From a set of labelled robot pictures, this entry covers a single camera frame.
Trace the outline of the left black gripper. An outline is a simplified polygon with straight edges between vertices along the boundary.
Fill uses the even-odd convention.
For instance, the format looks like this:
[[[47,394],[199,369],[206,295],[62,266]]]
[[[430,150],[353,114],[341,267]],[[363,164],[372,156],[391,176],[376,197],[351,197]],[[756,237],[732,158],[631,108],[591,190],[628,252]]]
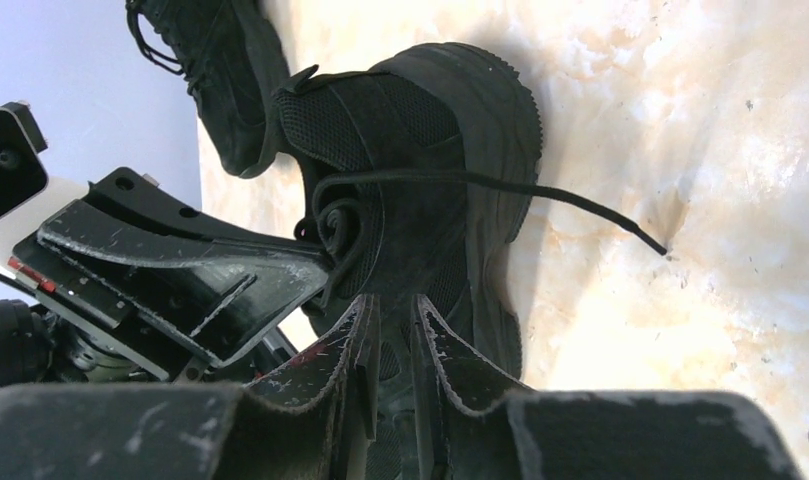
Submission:
[[[92,183],[85,201],[8,258],[35,283],[58,381],[196,382],[245,356],[328,279],[319,248],[211,217],[127,167]]]

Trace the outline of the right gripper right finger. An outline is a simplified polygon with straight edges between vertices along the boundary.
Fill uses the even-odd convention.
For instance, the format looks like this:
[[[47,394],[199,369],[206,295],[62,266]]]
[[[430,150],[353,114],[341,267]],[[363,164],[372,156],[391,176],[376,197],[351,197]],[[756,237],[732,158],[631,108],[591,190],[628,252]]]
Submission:
[[[537,391],[412,303],[423,479],[798,479],[772,421],[721,391]]]

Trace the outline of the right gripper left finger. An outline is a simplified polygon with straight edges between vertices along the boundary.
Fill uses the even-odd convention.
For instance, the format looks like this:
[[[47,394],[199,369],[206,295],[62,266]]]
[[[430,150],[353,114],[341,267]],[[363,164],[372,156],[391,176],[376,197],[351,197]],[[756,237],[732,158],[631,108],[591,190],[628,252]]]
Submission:
[[[40,320],[0,301],[0,479],[361,479],[379,302],[248,386],[40,383]]]

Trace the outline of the black shoe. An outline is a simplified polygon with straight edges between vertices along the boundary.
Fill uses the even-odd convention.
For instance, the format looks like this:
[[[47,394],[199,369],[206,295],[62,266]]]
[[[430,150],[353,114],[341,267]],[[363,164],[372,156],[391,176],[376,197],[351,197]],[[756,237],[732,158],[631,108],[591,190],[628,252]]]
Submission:
[[[140,53],[187,84],[224,171],[250,179],[264,149],[272,93],[290,75],[280,37],[259,1],[128,1]]]
[[[326,476],[356,453],[366,479],[518,478],[504,400],[522,387],[522,342],[491,280],[498,259],[535,197],[641,228],[539,184],[533,95],[469,44],[308,68],[275,91],[266,140],[301,167],[297,238],[333,261],[304,308],[317,341],[277,372],[329,430]]]

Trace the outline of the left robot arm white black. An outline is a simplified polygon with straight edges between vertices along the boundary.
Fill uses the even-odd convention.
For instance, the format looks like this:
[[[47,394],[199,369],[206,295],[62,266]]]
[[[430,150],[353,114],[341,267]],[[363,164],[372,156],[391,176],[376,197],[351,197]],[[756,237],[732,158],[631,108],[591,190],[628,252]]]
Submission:
[[[0,387],[252,378],[292,350],[277,327],[318,295],[317,245],[251,232],[120,168],[82,186],[0,163]]]

